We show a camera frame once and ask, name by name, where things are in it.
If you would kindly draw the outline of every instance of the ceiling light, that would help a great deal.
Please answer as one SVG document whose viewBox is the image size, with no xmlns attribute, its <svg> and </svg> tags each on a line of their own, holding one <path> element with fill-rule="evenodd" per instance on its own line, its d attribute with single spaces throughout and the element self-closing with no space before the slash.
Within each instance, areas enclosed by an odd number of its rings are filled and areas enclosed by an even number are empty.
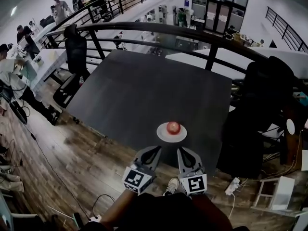
<svg viewBox="0 0 308 231">
<path fill-rule="evenodd" d="M 17 6 L 15 6 L 15 7 L 12 9 L 11 16 L 15 13 L 16 9 L 17 9 Z"/>
</svg>

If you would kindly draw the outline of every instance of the black metal railing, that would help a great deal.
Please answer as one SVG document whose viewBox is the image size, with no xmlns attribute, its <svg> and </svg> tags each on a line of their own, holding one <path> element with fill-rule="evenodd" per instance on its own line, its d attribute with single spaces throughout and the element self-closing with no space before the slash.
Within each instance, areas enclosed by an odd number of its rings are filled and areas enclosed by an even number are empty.
<svg viewBox="0 0 308 231">
<path fill-rule="evenodd" d="M 172 51 L 178 51 L 182 52 L 188 55 L 192 55 L 195 57 L 199 57 L 202 59 L 206 59 L 206 65 L 205 65 L 205 70 L 211 71 L 213 67 L 213 63 L 217 63 L 220 65 L 223 65 L 225 67 L 234 69 L 240 73 L 245 74 L 246 70 L 236 66 L 234 64 L 228 63 L 226 61 L 223 61 L 221 59 L 216 58 L 216 54 L 218 51 L 218 48 L 225 48 L 229 51 L 232 51 L 234 53 L 237 53 L 241 56 L 244 56 L 248 59 L 251 59 L 255 62 L 258 62 L 262 64 L 265 62 L 268 58 L 257 53 L 256 51 L 244 47 L 236 42 L 229 41 L 227 39 L 218 37 L 213 34 L 209 34 L 206 32 L 201 32 L 197 30 L 192 30 L 184 27 L 179 27 L 179 26 L 169 26 L 169 25 L 163 25 L 163 24 L 157 24 L 157 23 L 142 23 L 142 22 L 116 22 L 116 23 L 97 23 L 97 24 L 91 24 L 91 25 L 86 25 L 86 26 L 79 26 L 77 27 L 79 32 L 84 32 L 88 31 L 91 35 L 91 38 L 88 38 L 87 41 L 93 41 L 95 48 L 88 48 L 88 50 L 91 51 L 97 51 L 99 54 L 98 56 L 91 56 L 87 55 L 89 58 L 96 58 L 96 59 L 101 59 L 104 60 L 105 55 L 104 51 L 112 51 L 113 49 L 104 49 L 101 48 L 100 42 L 122 42 L 122 43 L 128 43 L 128 44 L 138 44 L 138 45 L 145 45 L 145 46 L 151 46 L 151 47 L 156 47 L 156 48 L 161 48 L 161 49 L 168 49 Z M 98 30 L 133 30 L 133 31 L 147 31 L 147 32 L 155 32 L 155 33 L 160 33 L 160 34 L 167 34 L 167 35 L 174 35 L 174 36 L 180 36 L 180 37 L 185 37 L 185 38 L 190 38 L 194 39 L 200 42 L 205 42 L 211 44 L 210 52 L 209 55 L 204 55 L 201 53 L 197 53 L 194 51 L 186 51 L 182 50 L 176 47 L 171 47 L 169 45 L 164 45 L 161 43 L 157 42 L 147 42 L 147 41 L 138 41 L 138 40 L 130 40 L 130 39 L 123 39 L 123 38 L 97 38 L 96 37 L 96 31 Z M 50 32 L 47 34 L 48 37 L 52 36 L 58 36 L 62 35 L 64 33 L 64 30 L 60 31 L 54 31 Z M 56 40 L 54 41 L 53 45 L 56 46 L 57 48 L 65 49 L 64 46 L 59 46 L 61 43 L 64 43 L 65 40 Z M 242 86 L 240 80 L 232 80 L 233 85 L 240 87 Z M 294 87 L 297 89 L 301 90 L 304 92 L 306 95 L 308 95 L 308 87 L 298 78 L 294 78 Z"/>
<path fill-rule="evenodd" d="M 50 32 L 61 29 L 63 26 L 70 24 L 77 24 L 79 26 L 85 24 L 94 24 L 98 22 L 108 22 L 125 11 L 135 6 L 136 4 L 143 3 L 146 0 L 96 0 L 87 6 L 81 8 L 77 12 L 71 14 L 60 24 L 56 25 Z M 51 45 L 54 40 L 58 39 L 60 35 L 50 38 L 46 37 L 43 45 L 46 49 L 54 48 Z"/>
<path fill-rule="evenodd" d="M 294 29 L 270 7 L 268 7 L 265 18 L 267 18 L 272 23 L 273 27 L 277 29 L 282 36 L 282 39 L 287 43 L 291 50 L 308 53 L 307 44 L 305 44 Z"/>
</svg>

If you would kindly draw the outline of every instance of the wooden floor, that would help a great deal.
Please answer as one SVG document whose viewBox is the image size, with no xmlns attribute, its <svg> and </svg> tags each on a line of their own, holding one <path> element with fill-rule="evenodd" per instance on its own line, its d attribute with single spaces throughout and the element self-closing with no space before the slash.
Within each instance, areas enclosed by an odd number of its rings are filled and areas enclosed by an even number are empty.
<svg viewBox="0 0 308 231">
<path fill-rule="evenodd" d="M 45 91 L 48 93 L 51 89 L 52 92 L 56 87 L 53 80 L 49 80 Z M 51 215 L 56 214 L 48 207 L 50 206 L 69 216 L 79 212 L 86 222 L 86 217 L 74 198 L 53 173 L 30 133 L 9 108 L 5 117 L 0 117 L 0 122 L 0 133 L 3 137 L 7 141 L 15 139 L 15 152 L 18 154 L 13 154 L 14 164 L 19 163 L 20 152 L 23 152 L 23 166 L 16 167 L 14 174 L 21 176 L 25 192 L 16 193 L 17 200 L 23 202 L 31 213 L 39 214 L 43 220 L 50 220 Z M 105 138 L 82 123 L 76 125 L 72 117 L 65 112 L 57 125 L 52 126 L 31 108 L 26 127 L 35 135 L 48 161 L 88 216 L 93 216 L 91 209 L 100 194 L 109 194 L 114 198 L 121 194 L 124 189 L 121 183 L 124 169 L 135 155 L 132 149 Z M 273 160 L 264 164 L 264 170 L 274 173 L 286 169 L 278 164 L 278 160 Z M 148 192 L 160 196 L 170 178 L 178 174 L 178 169 L 160 164 L 156 173 L 157 179 L 148 188 Z M 307 173 L 297 171 L 289 177 L 295 178 L 292 207 L 299 209 L 306 196 Z M 217 170 L 207 183 L 208 196 L 227 216 L 232 208 L 233 197 L 226 196 L 224 190 L 231 180 L 229 175 Z M 233 227 L 244 225 L 251 231 L 290 230 L 295 219 L 250 209 L 258 188 L 257 181 L 249 180 L 247 186 L 234 193 L 235 208 L 231 216 Z M 108 197 L 102 197 L 94 213 L 104 214 L 111 204 Z M 59 219 L 66 229 L 77 230 L 71 219 L 61 215 Z"/>
</svg>

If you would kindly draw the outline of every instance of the white plate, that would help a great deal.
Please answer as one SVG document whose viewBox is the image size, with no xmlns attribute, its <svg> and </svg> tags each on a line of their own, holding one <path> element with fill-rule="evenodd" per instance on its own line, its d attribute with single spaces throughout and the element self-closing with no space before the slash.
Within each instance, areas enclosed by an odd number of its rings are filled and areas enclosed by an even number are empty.
<svg viewBox="0 0 308 231">
<path fill-rule="evenodd" d="M 167 124 L 168 124 L 168 122 L 163 123 L 157 128 L 156 133 L 157 133 L 157 136 L 161 140 L 163 140 L 165 142 L 169 142 L 169 143 L 177 143 L 177 142 L 180 142 L 180 141 L 182 141 L 183 139 L 186 138 L 187 130 L 186 130 L 185 127 L 180 125 L 181 126 L 180 132 L 176 135 L 172 135 L 172 134 L 168 133 L 168 131 L 167 131 Z"/>
</svg>

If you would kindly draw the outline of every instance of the apple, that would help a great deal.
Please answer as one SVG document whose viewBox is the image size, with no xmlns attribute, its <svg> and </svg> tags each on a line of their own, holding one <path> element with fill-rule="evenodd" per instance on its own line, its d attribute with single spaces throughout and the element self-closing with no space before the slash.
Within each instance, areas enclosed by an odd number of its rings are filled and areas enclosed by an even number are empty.
<svg viewBox="0 0 308 231">
<path fill-rule="evenodd" d="M 180 132 L 181 126 L 175 121 L 171 121 L 167 124 L 167 132 L 172 135 L 176 135 Z"/>
</svg>

